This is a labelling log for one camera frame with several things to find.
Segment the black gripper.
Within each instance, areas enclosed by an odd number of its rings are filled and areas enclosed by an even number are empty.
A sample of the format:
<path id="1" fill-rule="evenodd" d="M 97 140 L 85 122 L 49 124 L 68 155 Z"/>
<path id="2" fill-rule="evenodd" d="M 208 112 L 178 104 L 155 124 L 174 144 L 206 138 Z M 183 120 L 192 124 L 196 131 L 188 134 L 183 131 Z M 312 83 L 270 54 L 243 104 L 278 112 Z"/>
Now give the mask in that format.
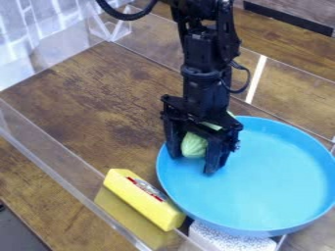
<path id="1" fill-rule="evenodd" d="M 232 67 L 207 73 L 182 67 L 183 94 L 164 95 L 162 119 L 167 139 L 167 151 L 175 159 L 182 156 L 182 140 L 188 131 L 207 137 L 204 173 L 214 174 L 226 164 L 238 149 L 238 134 L 242 123 L 228 114 L 231 94 L 243 89 L 232 89 Z M 219 126 L 219 132 L 203 126 Z"/>

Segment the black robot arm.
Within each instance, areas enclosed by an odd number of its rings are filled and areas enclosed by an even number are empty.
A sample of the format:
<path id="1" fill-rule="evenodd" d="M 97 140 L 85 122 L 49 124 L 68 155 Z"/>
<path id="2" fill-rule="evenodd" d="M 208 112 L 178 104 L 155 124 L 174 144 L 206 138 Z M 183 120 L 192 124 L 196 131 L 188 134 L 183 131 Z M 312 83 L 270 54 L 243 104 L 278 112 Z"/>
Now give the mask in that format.
<path id="1" fill-rule="evenodd" d="M 184 55 L 183 95 L 162 97 L 167 150 L 182 156 L 188 132 L 207 140 L 204 172 L 224 166 L 236 150 L 242 123 L 230 115 L 232 71 L 240 40 L 235 33 L 234 0 L 178 0 L 171 4 Z"/>

